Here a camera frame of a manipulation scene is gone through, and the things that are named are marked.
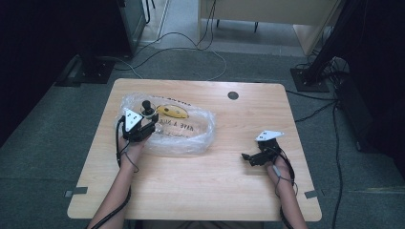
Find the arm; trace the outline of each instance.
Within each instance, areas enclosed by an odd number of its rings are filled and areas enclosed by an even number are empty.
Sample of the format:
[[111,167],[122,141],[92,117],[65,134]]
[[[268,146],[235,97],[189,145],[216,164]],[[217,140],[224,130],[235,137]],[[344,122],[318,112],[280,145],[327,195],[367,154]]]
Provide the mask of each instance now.
[[[279,178],[274,172],[272,165],[273,164],[269,162],[266,165],[266,169],[268,175],[270,176],[271,181],[273,181],[275,186],[277,185],[277,193],[280,196],[281,206],[283,207],[283,212],[286,219],[294,229],[301,229],[301,228],[307,229],[308,227],[301,213],[300,206],[298,205],[298,201],[295,196],[295,191],[291,183],[288,180],[281,178],[279,181]],[[277,158],[275,165],[280,171],[281,177],[290,179],[288,166],[280,157]]]
[[[141,151],[144,147],[146,140],[140,143],[131,143],[128,147],[127,155],[131,158],[135,164],[138,163],[139,157],[141,155]],[[123,138],[119,140],[119,149],[121,150],[125,147],[126,142]],[[90,221],[90,224],[87,228],[92,228],[96,225],[100,220],[102,220],[105,216],[113,212],[121,205],[127,195],[128,191],[132,182],[132,178],[134,172],[137,168],[128,160],[128,158],[123,155],[121,157],[121,167],[119,168],[118,174],[116,179],[113,182],[113,185],[110,188],[105,199],[102,201],[101,205],[99,206],[95,216]],[[126,207],[124,207],[121,211],[119,211],[115,216],[113,216],[110,220],[105,222],[100,228],[122,228],[124,217],[125,217]]]

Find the hand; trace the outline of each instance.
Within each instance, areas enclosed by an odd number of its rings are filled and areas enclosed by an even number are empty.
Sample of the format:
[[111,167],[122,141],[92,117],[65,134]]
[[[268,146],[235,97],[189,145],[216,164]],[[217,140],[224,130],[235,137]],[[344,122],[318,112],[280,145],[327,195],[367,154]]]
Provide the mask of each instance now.
[[[278,156],[276,159],[275,165],[276,165],[277,169],[280,171],[281,177],[290,179],[289,168],[282,158],[280,158]],[[273,163],[270,161],[270,162],[266,163],[265,166],[266,166],[267,173],[268,173],[268,176],[270,177],[271,181],[273,181],[274,184],[279,182],[279,178],[277,177],[277,175],[273,169]]]
[[119,151],[121,152],[125,146],[127,148],[124,150],[126,153],[122,153],[121,155],[121,168],[131,168],[134,172],[138,169],[135,165],[137,165],[139,158],[142,154],[142,149],[145,146],[146,141],[149,137],[145,138],[141,142],[131,142],[127,146],[128,142],[123,137],[119,139]]

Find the person's right hand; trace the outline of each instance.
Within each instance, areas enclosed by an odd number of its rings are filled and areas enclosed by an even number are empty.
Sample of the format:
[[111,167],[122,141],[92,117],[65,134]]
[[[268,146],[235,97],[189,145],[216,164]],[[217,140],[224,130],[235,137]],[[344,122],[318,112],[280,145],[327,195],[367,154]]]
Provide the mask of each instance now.
[[[124,153],[122,153],[122,155],[121,155],[121,168],[123,168],[123,167],[124,168],[131,167],[132,169],[134,169],[134,172],[138,169],[132,163],[137,165],[137,163],[139,161],[139,158],[140,158],[140,156],[142,154],[142,149],[145,146],[145,143],[148,140],[148,138],[149,137],[145,138],[141,142],[131,142],[128,145],[127,149],[124,150],[124,151],[126,151],[126,154],[127,154],[128,157]],[[128,142],[123,137],[121,137],[119,139],[119,151],[122,151],[122,149],[127,144],[128,144]]]

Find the black hole on table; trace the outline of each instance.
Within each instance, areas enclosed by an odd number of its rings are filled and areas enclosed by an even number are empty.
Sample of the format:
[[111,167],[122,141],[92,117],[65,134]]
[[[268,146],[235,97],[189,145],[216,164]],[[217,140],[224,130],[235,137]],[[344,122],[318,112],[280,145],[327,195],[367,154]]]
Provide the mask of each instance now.
[[235,92],[230,92],[230,93],[228,93],[228,97],[232,100],[236,100],[236,99],[238,99],[239,95]]

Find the black stand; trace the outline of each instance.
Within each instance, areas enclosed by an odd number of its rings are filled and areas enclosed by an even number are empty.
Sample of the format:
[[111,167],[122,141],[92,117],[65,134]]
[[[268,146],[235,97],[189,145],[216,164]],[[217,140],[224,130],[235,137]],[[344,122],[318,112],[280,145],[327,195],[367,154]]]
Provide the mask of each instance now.
[[79,87],[81,83],[106,84],[113,70],[114,61],[95,61],[92,68],[86,68],[79,56],[75,56],[62,74],[55,80],[58,87]]
[[305,75],[308,74],[308,70],[290,69],[292,79],[294,80],[295,87],[298,92],[313,92],[313,93],[328,93],[328,85],[325,80],[318,81],[316,83],[308,83]]

